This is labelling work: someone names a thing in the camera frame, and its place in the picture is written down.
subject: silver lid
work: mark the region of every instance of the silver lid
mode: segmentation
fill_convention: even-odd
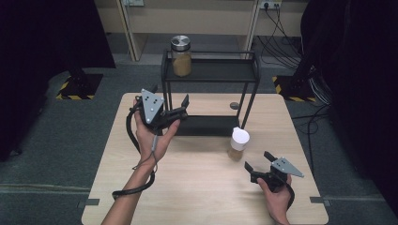
[[[186,36],[175,36],[172,38],[172,50],[184,52],[191,48],[191,40]]]

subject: black fabric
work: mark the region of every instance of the black fabric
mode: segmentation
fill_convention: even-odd
[[[334,76],[333,108],[367,175],[398,216],[398,2],[351,1],[350,24]]]
[[[343,2],[337,10],[327,18],[326,21],[334,20],[329,27],[324,27],[321,23],[324,17],[328,16],[329,9],[336,4],[336,2]],[[312,38],[317,38],[317,29],[320,26],[328,32],[325,41],[315,50],[317,57],[312,62],[312,66],[322,70],[323,76],[328,77],[335,69],[336,59],[338,57],[341,44],[344,40],[344,26],[345,26],[345,10],[346,0],[310,0],[305,8],[300,23],[300,31],[302,37],[302,48],[306,53]]]
[[[52,76],[114,67],[93,1],[2,1],[0,159],[18,147]]]

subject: black metal shelf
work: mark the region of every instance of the black metal shelf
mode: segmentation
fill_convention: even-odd
[[[170,51],[164,51],[161,62],[161,84],[166,110],[172,110],[171,83],[243,83],[242,96],[236,116],[190,115],[181,123],[177,135],[182,136],[231,136],[235,127],[244,128],[260,83],[260,64],[254,52],[191,52],[191,74],[178,77],[173,72]],[[239,115],[249,83],[252,95],[242,125]]]

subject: wrist strap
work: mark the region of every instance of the wrist strap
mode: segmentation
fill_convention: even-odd
[[[153,184],[154,181],[155,181],[155,173],[152,172],[150,174],[150,179],[149,179],[148,183],[146,183],[143,186],[138,187],[138,188],[116,190],[116,191],[112,192],[112,197],[114,197],[114,200],[116,200],[118,197],[123,196],[123,195],[131,195],[131,194],[139,193],[139,192],[151,187],[151,185]]]
[[[134,137],[134,134],[132,133],[132,130],[131,130],[131,119],[132,119],[132,116],[134,115],[134,113],[136,111],[137,111],[137,106],[136,105],[133,106],[132,108],[130,108],[130,112],[129,112],[129,114],[126,117],[126,130],[127,130],[127,133],[129,134],[129,137],[130,137],[132,143],[134,144],[135,148],[141,154],[140,144],[138,143],[138,140]]]
[[[292,187],[289,185],[289,184],[287,184],[287,182],[285,181],[285,180],[283,180],[279,175],[277,175],[276,173],[272,173],[272,174],[274,174],[274,176],[278,179],[278,180],[280,180],[280,181],[282,181],[283,183],[284,183],[284,185],[286,186],[286,188],[287,188],[287,190],[289,191],[289,193],[290,193],[290,199],[289,199],[289,202],[287,203],[287,209],[289,209],[290,208],[290,206],[292,206],[292,204],[293,204],[293,201],[295,200],[295,191],[292,189]]]

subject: human hand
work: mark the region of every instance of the human hand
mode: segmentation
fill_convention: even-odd
[[[161,160],[166,153],[167,147],[170,141],[176,134],[178,130],[178,126],[180,121],[175,120],[175,122],[168,128],[167,132],[163,136],[158,137],[158,143],[156,145],[156,149],[154,151],[154,156],[152,154],[152,143],[155,139],[155,134],[151,132],[148,127],[145,126],[144,122],[141,119],[140,112],[137,111],[134,113],[135,124],[137,127],[136,135],[137,141],[140,145],[141,151],[141,160],[140,160],[140,167],[143,165],[149,165],[150,167],[154,167],[157,161]]]
[[[270,191],[267,183],[263,179],[257,178],[257,183],[263,189],[264,196],[266,197],[266,206],[271,217],[278,224],[289,224],[286,212],[291,196],[287,187],[283,186],[277,190],[277,192],[273,193]],[[286,183],[289,185],[292,183],[292,177],[290,174],[287,175]]]

